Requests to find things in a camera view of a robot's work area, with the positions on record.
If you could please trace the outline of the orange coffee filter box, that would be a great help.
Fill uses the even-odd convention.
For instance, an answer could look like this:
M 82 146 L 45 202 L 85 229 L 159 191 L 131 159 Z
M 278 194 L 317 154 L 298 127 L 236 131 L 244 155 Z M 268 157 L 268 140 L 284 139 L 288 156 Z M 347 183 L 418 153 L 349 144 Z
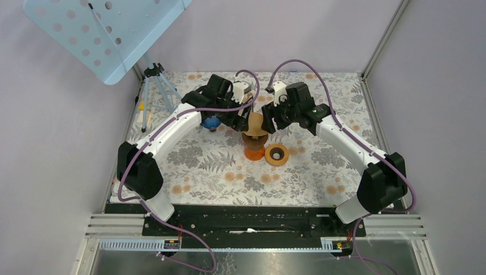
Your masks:
M 252 92 L 249 92 L 244 96 L 244 102 L 242 103 L 242 105 L 247 105 L 246 108 L 250 112 L 252 112 L 254 109 L 253 99 L 254 99 L 254 94 Z

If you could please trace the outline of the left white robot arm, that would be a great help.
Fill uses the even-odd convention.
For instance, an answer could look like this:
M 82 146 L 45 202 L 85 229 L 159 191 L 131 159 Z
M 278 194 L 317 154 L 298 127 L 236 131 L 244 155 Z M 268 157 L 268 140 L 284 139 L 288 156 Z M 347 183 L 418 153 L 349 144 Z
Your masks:
M 134 198 L 147 207 L 148 213 L 158 217 L 155 226 L 163 235 L 175 233 L 178 221 L 172 216 L 174 206 L 162 190 L 159 162 L 186 134 L 211 117 L 236 131 L 246 131 L 252 109 L 251 90 L 246 81 L 232 82 L 213 74 L 207 84 L 185 94 L 173 113 L 150 134 L 119 146 L 119 188 L 134 192 Z

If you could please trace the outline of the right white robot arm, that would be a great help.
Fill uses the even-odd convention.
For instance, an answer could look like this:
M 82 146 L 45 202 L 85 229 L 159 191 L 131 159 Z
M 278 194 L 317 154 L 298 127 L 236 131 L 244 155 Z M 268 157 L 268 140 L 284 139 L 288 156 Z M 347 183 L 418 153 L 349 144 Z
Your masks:
M 329 105 L 315 103 L 307 84 L 277 81 L 267 91 L 274 100 L 262 107 L 264 130 L 275 133 L 298 123 L 330 144 L 361 175 L 356 194 L 337 206 L 328 221 L 331 233 L 345 235 L 353 221 L 377 214 L 407 194 L 404 158 L 396 152 L 388 154 L 354 134 Z

